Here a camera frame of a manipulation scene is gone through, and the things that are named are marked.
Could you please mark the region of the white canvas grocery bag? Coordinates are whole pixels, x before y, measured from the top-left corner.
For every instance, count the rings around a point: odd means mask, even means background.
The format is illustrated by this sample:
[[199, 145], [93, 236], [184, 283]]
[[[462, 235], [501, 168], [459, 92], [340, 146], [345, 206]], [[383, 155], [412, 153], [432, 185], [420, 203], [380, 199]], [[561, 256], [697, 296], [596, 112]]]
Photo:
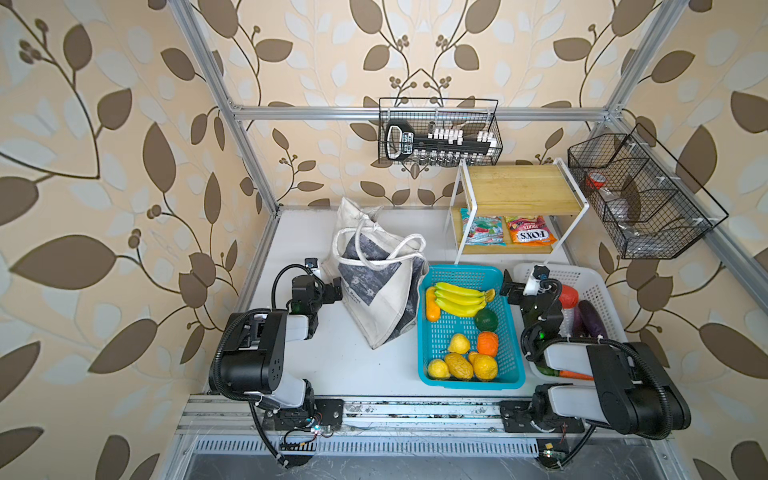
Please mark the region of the white canvas grocery bag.
[[325, 277], [340, 280], [342, 303], [373, 350], [415, 326], [419, 288], [429, 272], [426, 239], [387, 231], [378, 214], [377, 207], [344, 197], [321, 263]]

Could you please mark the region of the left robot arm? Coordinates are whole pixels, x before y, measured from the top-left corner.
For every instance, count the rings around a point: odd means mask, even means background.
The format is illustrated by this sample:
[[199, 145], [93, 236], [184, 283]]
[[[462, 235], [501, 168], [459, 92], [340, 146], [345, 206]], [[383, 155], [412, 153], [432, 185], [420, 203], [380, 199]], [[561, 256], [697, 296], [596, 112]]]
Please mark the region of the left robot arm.
[[305, 464], [319, 438], [343, 421], [342, 399], [320, 399], [307, 379], [286, 370], [286, 345], [314, 337], [322, 306], [342, 300], [341, 280], [319, 276], [316, 258], [289, 264], [275, 277], [269, 308], [230, 315], [209, 371], [213, 393], [245, 403], [277, 463]]

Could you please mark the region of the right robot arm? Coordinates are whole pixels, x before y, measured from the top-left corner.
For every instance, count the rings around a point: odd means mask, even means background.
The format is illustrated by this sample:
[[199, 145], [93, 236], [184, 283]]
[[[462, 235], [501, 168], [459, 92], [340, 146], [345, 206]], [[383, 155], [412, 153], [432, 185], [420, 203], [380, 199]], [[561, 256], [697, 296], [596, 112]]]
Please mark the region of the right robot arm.
[[519, 309], [521, 354], [545, 381], [527, 401], [500, 403], [505, 432], [582, 436], [543, 447], [542, 466], [566, 467], [597, 429], [664, 440], [690, 426], [682, 393], [650, 346], [628, 341], [595, 271], [519, 264], [500, 294]]

